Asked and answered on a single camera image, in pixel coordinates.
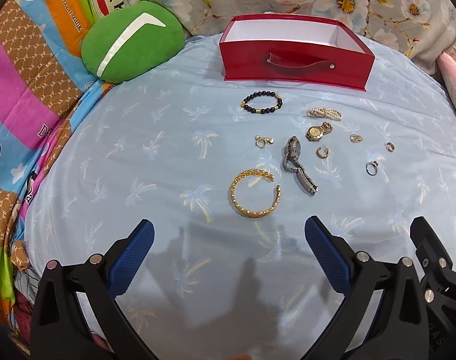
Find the gold charm ring earring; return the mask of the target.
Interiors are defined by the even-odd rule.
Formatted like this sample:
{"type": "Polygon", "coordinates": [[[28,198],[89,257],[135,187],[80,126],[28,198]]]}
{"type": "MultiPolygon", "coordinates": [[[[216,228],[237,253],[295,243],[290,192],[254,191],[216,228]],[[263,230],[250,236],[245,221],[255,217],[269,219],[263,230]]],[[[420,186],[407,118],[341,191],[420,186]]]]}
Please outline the gold charm ring earring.
{"type": "Polygon", "coordinates": [[[267,146],[272,145],[274,143],[274,139],[271,137],[266,136],[255,136],[255,145],[260,149],[265,149],[267,146]]]}

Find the small gold twisted earring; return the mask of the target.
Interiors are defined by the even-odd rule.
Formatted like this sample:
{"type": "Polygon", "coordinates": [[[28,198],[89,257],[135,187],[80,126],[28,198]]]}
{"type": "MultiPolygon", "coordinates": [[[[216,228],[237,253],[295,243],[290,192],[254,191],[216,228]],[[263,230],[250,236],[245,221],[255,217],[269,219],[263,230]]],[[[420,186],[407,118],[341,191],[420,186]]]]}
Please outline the small gold twisted earring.
{"type": "Polygon", "coordinates": [[[358,135],[358,134],[351,134],[350,135],[350,141],[352,143],[360,143],[361,141],[363,141],[363,138],[361,135],[358,135]]]}

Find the gold wrist watch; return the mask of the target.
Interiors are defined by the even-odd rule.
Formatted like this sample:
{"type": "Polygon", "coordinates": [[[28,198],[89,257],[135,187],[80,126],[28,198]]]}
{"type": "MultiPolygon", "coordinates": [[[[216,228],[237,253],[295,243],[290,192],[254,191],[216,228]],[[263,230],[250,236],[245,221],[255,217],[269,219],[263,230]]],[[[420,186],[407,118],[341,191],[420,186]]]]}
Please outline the gold wrist watch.
{"type": "Polygon", "coordinates": [[[320,141],[324,136],[333,131],[333,126],[329,122],[323,122],[321,125],[311,126],[305,134],[308,141],[320,141]]]}

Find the red open box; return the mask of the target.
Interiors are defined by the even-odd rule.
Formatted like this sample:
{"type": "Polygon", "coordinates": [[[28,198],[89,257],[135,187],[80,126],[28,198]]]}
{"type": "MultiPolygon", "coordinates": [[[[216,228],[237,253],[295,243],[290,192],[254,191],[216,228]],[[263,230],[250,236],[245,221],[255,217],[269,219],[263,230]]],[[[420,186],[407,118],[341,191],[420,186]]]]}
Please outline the red open box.
{"type": "Polygon", "coordinates": [[[336,19],[235,16],[219,41],[226,80],[306,82],[365,90],[375,56],[336,19]]]}

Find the green round cushion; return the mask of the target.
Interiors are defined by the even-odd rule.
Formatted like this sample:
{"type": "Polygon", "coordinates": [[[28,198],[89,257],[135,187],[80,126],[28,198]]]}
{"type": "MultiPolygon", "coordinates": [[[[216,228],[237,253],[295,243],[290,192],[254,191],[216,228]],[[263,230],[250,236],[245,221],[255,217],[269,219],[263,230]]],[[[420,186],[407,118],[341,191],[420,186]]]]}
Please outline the green round cushion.
{"type": "Polygon", "coordinates": [[[119,84],[167,62],[185,45],[177,17],[155,2],[141,0],[96,22],[82,41],[86,69],[119,84]]]}

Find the silver wrist watch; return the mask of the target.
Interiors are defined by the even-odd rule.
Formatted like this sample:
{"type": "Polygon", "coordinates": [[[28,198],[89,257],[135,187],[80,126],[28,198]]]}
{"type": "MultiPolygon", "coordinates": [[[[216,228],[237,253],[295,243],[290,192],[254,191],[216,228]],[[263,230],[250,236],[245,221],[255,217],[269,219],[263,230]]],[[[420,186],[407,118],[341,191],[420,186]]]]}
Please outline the silver wrist watch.
{"type": "Polygon", "coordinates": [[[300,163],[300,154],[301,145],[299,139],[296,136],[290,137],[283,149],[282,167],[286,172],[295,174],[305,191],[314,196],[318,191],[318,186],[300,163]]]}

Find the colourful cartoon blanket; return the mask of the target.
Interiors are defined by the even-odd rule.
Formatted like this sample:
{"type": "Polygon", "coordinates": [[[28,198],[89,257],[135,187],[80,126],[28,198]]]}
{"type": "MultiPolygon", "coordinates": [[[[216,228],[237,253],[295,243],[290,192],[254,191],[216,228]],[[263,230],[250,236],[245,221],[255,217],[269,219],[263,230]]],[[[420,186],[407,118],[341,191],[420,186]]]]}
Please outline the colourful cartoon blanket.
{"type": "Polygon", "coordinates": [[[110,88],[81,58],[95,22],[123,0],[0,0],[0,327],[29,355],[37,274],[30,204],[79,124],[110,88]]]}

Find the small gold hoop earring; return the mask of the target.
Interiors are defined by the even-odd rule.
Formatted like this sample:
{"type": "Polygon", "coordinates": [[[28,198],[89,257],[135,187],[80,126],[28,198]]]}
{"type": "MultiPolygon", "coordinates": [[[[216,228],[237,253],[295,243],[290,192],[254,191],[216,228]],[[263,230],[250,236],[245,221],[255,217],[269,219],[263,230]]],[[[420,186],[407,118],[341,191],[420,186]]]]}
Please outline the small gold hoop earring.
{"type": "Polygon", "coordinates": [[[385,144],[385,147],[386,149],[389,151],[389,152],[394,152],[395,151],[395,145],[388,141],[386,144],[385,144]]]}

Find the gold chain cuff bangle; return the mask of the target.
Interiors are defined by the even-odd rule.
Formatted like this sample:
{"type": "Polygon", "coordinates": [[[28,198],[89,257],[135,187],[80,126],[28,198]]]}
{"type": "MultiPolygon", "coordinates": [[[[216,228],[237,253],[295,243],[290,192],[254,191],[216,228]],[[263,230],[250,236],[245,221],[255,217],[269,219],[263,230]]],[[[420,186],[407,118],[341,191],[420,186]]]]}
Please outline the gold chain cuff bangle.
{"type": "Polygon", "coordinates": [[[279,206],[282,188],[277,184],[273,190],[275,176],[261,169],[247,169],[238,173],[229,186],[232,207],[244,217],[259,219],[270,215],[279,206]]]}

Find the light blue palm bedsheet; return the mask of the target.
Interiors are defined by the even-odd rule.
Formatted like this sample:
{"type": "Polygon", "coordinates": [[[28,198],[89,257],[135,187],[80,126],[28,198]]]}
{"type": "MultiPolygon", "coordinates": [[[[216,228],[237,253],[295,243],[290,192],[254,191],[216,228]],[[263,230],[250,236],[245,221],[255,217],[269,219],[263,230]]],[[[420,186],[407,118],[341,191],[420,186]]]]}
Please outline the light blue palm bedsheet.
{"type": "Polygon", "coordinates": [[[117,301],[156,356],[299,359],[342,300],[307,218],[395,263],[424,216],[456,269],[456,111],[410,60],[368,46],[363,92],[226,81],[215,36],[112,88],[28,211],[35,271],[105,253],[148,219],[153,247],[117,301]]]}

